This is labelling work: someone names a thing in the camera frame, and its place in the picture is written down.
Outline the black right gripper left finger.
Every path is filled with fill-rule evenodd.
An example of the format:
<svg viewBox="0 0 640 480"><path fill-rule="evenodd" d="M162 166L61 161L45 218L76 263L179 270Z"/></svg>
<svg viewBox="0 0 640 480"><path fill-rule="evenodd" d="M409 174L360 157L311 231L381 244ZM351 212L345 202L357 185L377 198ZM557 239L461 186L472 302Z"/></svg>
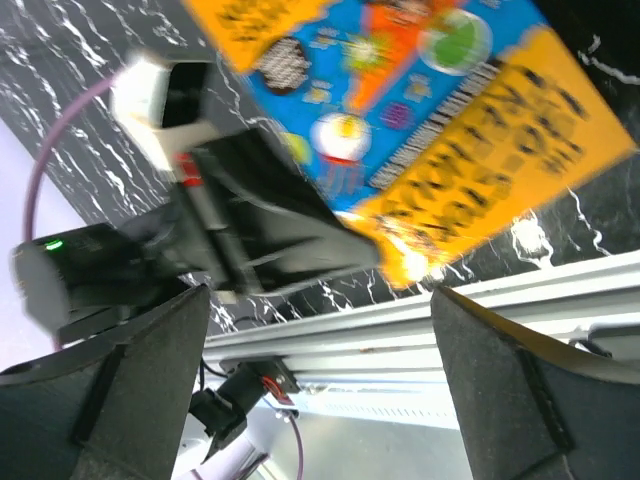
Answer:
<svg viewBox="0 0 640 480"><path fill-rule="evenodd" d="M168 479L195 386L209 291L1 373L4 479Z"/></svg>

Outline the yellow 130-storey treehouse book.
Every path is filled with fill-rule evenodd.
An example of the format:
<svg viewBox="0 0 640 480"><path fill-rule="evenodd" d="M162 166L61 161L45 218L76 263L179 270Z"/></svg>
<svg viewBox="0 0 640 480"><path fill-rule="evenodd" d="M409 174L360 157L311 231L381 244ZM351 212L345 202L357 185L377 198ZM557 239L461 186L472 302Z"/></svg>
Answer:
<svg viewBox="0 0 640 480"><path fill-rule="evenodd" d="M631 1L189 1L382 274L407 287L627 158L570 44Z"/></svg>

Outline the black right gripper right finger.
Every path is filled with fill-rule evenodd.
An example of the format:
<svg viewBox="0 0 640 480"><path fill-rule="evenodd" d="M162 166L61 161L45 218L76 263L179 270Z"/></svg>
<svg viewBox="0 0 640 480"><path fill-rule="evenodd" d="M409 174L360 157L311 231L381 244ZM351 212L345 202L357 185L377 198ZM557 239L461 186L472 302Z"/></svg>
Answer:
<svg viewBox="0 0 640 480"><path fill-rule="evenodd" d="M474 478L638 478L638 369L449 288L431 318Z"/></svg>

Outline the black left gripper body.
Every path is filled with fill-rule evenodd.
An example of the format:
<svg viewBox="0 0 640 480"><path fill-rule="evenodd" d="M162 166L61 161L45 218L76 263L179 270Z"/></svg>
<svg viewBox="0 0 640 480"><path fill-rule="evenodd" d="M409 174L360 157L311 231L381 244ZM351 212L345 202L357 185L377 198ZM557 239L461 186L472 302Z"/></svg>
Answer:
<svg viewBox="0 0 640 480"><path fill-rule="evenodd" d="M26 149L9 157L10 204L23 210L41 143L63 109L102 79L76 54L9 57L9 128ZM39 236L82 224L124 221L168 199L168 183L115 125L108 100L91 102L66 127L37 200Z"/></svg>

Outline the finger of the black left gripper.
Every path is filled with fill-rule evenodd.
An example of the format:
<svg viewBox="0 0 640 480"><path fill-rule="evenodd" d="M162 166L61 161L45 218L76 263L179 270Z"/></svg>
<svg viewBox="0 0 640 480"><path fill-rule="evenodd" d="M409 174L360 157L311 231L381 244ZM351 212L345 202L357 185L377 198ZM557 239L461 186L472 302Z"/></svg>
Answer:
<svg viewBox="0 0 640 480"><path fill-rule="evenodd" d="M209 237L236 292L297 290L378 265L374 241L344 226L257 130L200 145L199 173L216 216Z"/></svg>

